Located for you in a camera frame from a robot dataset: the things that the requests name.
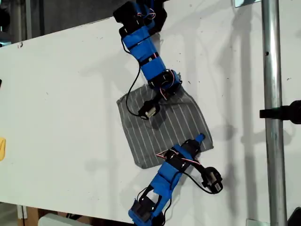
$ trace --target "striped fabric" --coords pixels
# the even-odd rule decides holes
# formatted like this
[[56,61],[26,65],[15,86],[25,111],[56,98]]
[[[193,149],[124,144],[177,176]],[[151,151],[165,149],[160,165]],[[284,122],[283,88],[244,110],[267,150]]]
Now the striped fabric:
[[[128,98],[129,109],[137,113],[144,101],[154,96],[155,92],[146,85],[132,91]],[[162,164],[164,160],[156,157],[157,153],[187,139],[194,139],[200,133],[206,136],[201,151],[213,148],[204,117],[194,99],[183,88],[168,102],[162,100],[160,112],[150,120],[131,115],[127,111],[125,97],[120,98],[117,105],[134,162],[142,169]]]

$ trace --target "white table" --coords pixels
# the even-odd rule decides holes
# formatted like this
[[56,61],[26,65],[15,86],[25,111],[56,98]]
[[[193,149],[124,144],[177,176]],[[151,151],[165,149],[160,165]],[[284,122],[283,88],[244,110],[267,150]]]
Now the white table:
[[[283,103],[300,99],[301,2],[280,1]],[[181,72],[214,140],[201,156],[224,190],[181,180],[167,225],[243,226],[269,221],[261,4],[172,0],[160,54]],[[137,72],[109,18],[0,49],[0,201],[131,222],[137,193],[158,167],[134,165],[116,100]],[[135,87],[143,84],[143,76]],[[301,205],[301,127],[284,123],[288,215]]]

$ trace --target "black cable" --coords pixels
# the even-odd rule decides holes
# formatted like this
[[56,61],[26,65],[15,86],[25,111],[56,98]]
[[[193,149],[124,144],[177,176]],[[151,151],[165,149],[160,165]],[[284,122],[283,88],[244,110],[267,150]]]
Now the black cable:
[[138,199],[139,199],[139,195],[140,195],[142,192],[144,192],[146,189],[147,189],[147,187],[146,187],[145,189],[143,189],[141,192],[138,193],[138,195],[137,195],[137,201],[138,201]]
[[24,219],[24,210],[23,210],[23,206],[22,207],[22,218],[23,218],[23,226],[25,226],[25,219]]
[[197,181],[195,181],[195,179],[193,179],[193,177],[192,176],[190,176],[188,173],[185,173],[185,172],[180,172],[180,171],[178,171],[178,172],[176,172],[175,174],[174,174],[174,176],[173,176],[173,178],[172,178],[172,180],[171,180],[171,183],[170,183],[170,190],[171,190],[171,187],[172,187],[172,184],[173,184],[173,182],[174,182],[174,179],[175,179],[175,176],[177,176],[179,173],[182,173],[182,174],[184,174],[184,175],[186,175],[186,176],[188,176],[201,190],[203,190],[204,192],[206,192],[206,193],[208,193],[208,194],[217,194],[217,193],[219,193],[219,192],[217,192],[217,193],[212,193],[212,192],[209,192],[209,191],[207,191],[206,189],[204,189],[201,185],[199,185],[199,183],[197,182]]
[[164,225],[165,225],[165,222],[166,222],[166,217],[165,217],[165,214],[166,214],[167,210],[169,209],[169,207],[171,206],[171,202],[172,202],[172,199],[170,198],[169,205],[168,205],[168,207],[165,209],[165,211],[164,211],[164,214],[163,214],[163,216],[164,216],[164,221],[163,221],[163,224],[162,224],[162,226],[164,226]]
[[72,219],[72,220],[78,220],[81,217],[82,217],[82,215],[74,214],[74,215],[70,216],[70,219]]
[[[122,41],[122,38],[121,38],[121,43],[122,43],[123,50],[124,50],[126,53],[128,53],[129,55],[133,56],[129,51],[126,50],[126,47],[124,46],[124,43],[123,43],[123,41]],[[139,70],[138,70],[138,74],[137,74],[137,76],[136,76],[136,78],[135,78],[133,84],[131,85],[131,88],[129,89],[129,91],[128,91],[128,93],[127,93],[127,97],[126,97],[126,106],[127,106],[128,112],[130,112],[131,115],[136,116],[136,117],[140,117],[140,115],[131,112],[131,110],[129,109],[129,107],[128,107],[128,105],[127,105],[128,96],[129,96],[129,94],[130,94],[130,92],[131,92],[133,86],[135,85],[135,83],[136,83],[136,81],[137,81],[137,79],[138,79],[138,77],[139,77],[140,71],[141,71],[140,63],[139,63],[138,60],[137,60],[137,62],[138,62],[138,64],[139,64]]]

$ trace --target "metal pole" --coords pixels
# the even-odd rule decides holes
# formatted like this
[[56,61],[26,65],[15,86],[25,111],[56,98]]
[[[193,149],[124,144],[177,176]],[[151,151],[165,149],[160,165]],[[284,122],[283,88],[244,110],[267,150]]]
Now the metal pole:
[[[278,0],[262,0],[265,108],[282,105]],[[283,123],[266,119],[271,226],[287,226]]]

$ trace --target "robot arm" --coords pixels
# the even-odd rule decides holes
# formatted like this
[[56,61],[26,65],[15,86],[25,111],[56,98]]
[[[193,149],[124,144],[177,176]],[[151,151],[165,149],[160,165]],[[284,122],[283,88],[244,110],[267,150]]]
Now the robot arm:
[[[165,213],[163,214],[162,210],[169,200],[171,204],[172,192],[182,174],[190,177],[185,173],[185,170],[190,165],[200,172],[203,179],[202,185],[203,187],[208,187],[210,192],[197,184],[202,190],[210,194],[217,194],[223,189],[220,173],[213,167],[204,168],[195,159],[195,156],[200,152],[200,145],[204,138],[205,136],[200,134],[195,140],[187,140],[181,146],[176,144],[173,148],[164,152],[162,157],[166,161],[161,165],[158,173],[141,197],[134,201],[132,208],[128,212],[130,218],[137,226],[164,225]],[[151,191],[158,195],[156,203],[147,196]]]
[[182,83],[175,71],[165,67],[151,40],[151,35],[161,31],[167,13],[162,1],[139,0],[137,3],[126,2],[114,11],[113,15],[117,22],[123,24],[119,30],[122,44],[125,44],[128,53],[139,62],[149,87],[157,93],[138,111],[137,116],[149,119],[159,112],[158,102],[162,98],[168,100]]

